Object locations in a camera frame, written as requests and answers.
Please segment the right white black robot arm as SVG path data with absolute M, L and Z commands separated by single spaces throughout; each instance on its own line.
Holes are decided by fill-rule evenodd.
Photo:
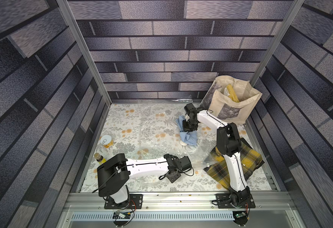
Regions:
M 250 199 L 251 193 L 243 175 L 241 154 L 241 139 L 236 124 L 227 123 L 212 115 L 212 112 L 203 107 L 195 107 L 192 103 L 184 107 L 188 120 L 182 123 L 185 132 L 198 129 L 198 124 L 203 123 L 212 130 L 216 130 L 216 147 L 226 161 L 230 176 L 230 203 L 239 208 Z

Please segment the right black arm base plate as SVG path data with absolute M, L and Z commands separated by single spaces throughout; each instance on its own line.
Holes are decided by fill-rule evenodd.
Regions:
M 230 193 L 218 193 L 215 195 L 215 203 L 219 209 L 254 209 L 256 208 L 255 200 L 250 195 L 245 199 L 238 199 L 238 197 L 231 197 Z

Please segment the clear plastic vacuum bag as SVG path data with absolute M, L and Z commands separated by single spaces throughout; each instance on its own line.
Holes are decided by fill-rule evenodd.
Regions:
M 135 151 L 125 155 L 130 159 L 156 159 L 171 154 L 182 158 L 187 156 L 195 170 L 204 169 L 217 163 L 210 152 L 216 144 L 215 132 L 211 127 L 200 123 L 194 137 L 194 145 L 184 145 L 181 129 L 177 123 L 179 117 L 187 118 L 184 107 L 198 104 L 188 96 L 162 100 L 138 100 L 136 110 L 140 121 L 136 124 L 137 139 Z

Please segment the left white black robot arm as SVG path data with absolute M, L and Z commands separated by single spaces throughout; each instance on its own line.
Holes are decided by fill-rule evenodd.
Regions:
M 165 154 L 160 158 L 148 160 L 127 159 L 125 154 L 117 154 L 97 168 L 99 197 L 110 197 L 116 204 L 129 200 L 127 182 L 144 176 L 158 176 L 175 182 L 182 174 L 193 170 L 187 156 L 178 158 Z

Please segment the light blue shirt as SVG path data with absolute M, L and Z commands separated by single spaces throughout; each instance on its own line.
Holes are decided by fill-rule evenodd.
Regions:
M 177 125 L 179 127 L 180 130 L 180 141 L 183 141 L 185 143 L 187 143 L 187 145 L 191 145 L 191 146 L 197 146 L 197 132 L 193 131 L 193 132 L 185 132 L 183 130 L 183 121 L 185 120 L 185 118 L 183 116 L 179 116 L 176 120 Z

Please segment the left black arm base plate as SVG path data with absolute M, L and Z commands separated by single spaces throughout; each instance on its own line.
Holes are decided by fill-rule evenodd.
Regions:
M 128 199 L 121 203 L 116 203 L 111 196 L 104 198 L 106 210 L 116 209 L 141 209 L 143 204 L 143 194 L 130 194 Z

